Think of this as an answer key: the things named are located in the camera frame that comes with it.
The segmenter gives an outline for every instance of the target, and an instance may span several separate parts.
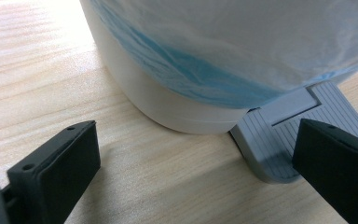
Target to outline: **gray pedal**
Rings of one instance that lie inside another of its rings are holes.
[[[334,83],[293,91],[248,112],[230,131],[258,178],[268,183],[300,178],[292,157],[301,119],[329,123],[358,137],[358,114]]]

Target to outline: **wooden table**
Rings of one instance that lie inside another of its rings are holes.
[[[358,111],[358,74],[340,88]],[[89,119],[103,167],[67,223],[345,222],[304,180],[255,178],[229,134],[144,116],[107,73],[76,0],[0,1],[0,186],[9,167]]]

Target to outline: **screw hole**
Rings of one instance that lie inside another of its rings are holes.
[[[34,164],[27,164],[27,165],[24,165],[24,166],[22,167],[22,170],[23,170],[23,171],[29,171],[29,170],[31,170],[32,168],[34,168]]]

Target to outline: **light wood surface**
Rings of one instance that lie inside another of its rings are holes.
[[[358,74],[340,88],[358,111]],[[0,186],[9,167],[89,119],[103,167],[67,223],[345,223],[304,180],[256,179],[229,134],[144,116],[107,73],[76,0],[0,1]]]

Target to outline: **trash bag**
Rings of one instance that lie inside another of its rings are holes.
[[[160,85],[254,108],[358,71],[358,0],[90,0]]]

